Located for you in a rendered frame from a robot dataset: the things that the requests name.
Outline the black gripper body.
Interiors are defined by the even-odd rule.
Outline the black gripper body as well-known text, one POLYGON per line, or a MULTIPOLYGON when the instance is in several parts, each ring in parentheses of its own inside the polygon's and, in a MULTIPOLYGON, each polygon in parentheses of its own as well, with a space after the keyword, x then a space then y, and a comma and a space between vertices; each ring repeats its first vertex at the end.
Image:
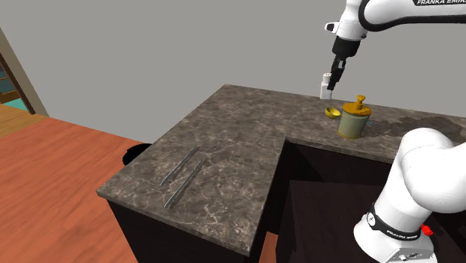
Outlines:
POLYGON ((345 40, 344 38, 336 37, 332 47, 332 52, 337 59, 343 60, 354 57, 357 54, 360 45, 360 40, 345 40))

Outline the white plastic bottle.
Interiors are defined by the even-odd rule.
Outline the white plastic bottle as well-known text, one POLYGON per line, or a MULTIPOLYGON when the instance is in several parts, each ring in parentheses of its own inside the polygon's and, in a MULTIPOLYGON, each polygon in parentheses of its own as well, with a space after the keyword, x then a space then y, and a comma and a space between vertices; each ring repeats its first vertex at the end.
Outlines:
POLYGON ((320 99, 331 99, 332 91, 328 89, 331 73, 327 72, 323 74, 323 80, 320 85, 320 99))

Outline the green jar with yellow pump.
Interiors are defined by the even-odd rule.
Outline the green jar with yellow pump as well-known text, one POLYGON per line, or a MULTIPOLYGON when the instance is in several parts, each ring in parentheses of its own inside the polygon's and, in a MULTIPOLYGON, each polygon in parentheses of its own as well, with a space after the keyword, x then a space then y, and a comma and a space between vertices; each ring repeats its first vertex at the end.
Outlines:
POLYGON ((342 107, 337 133, 341 137, 358 139, 372 114, 372 110, 364 105, 366 99, 363 95, 357 95, 355 102, 345 103, 342 107))

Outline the grey metal knife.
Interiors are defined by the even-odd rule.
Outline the grey metal knife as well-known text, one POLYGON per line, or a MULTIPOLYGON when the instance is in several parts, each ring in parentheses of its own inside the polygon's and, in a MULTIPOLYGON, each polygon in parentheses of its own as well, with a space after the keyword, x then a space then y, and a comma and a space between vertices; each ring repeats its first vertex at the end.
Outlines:
POLYGON ((168 184, 171 178, 182 169, 182 167, 194 156, 198 149, 199 146, 194 146, 189 151, 189 153, 186 154, 186 156, 184 156, 183 159, 164 177, 164 179, 161 181, 161 186, 168 184))
POLYGON ((178 189, 173 193, 173 195, 167 200, 167 202, 164 204, 164 209, 169 209, 172 208, 178 198, 181 196, 181 193, 185 191, 185 189, 188 187, 190 181, 199 173, 199 171, 202 169, 202 166, 204 165, 205 161, 201 160, 196 167, 191 171, 190 175, 183 181, 183 183, 178 187, 178 189))

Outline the black round bin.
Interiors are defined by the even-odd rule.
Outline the black round bin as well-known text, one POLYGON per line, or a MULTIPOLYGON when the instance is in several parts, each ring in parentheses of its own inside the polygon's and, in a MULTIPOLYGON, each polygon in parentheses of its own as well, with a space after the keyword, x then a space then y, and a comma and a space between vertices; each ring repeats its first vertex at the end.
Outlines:
POLYGON ((150 143, 140 143, 127 149, 126 153, 122 157, 122 163, 124 166, 132 162, 138 155, 144 152, 151 146, 150 143))

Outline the brown door frame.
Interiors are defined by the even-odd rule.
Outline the brown door frame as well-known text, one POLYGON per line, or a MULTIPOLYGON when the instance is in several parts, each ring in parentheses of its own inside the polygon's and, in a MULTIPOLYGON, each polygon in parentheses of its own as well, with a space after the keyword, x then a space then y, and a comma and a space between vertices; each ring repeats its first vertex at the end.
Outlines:
POLYGON ((16 56, 11 44, 0 28, 0 64, 17 90, 30 114, 48 117, 49 114, 34 89, 29 77, 16 56))

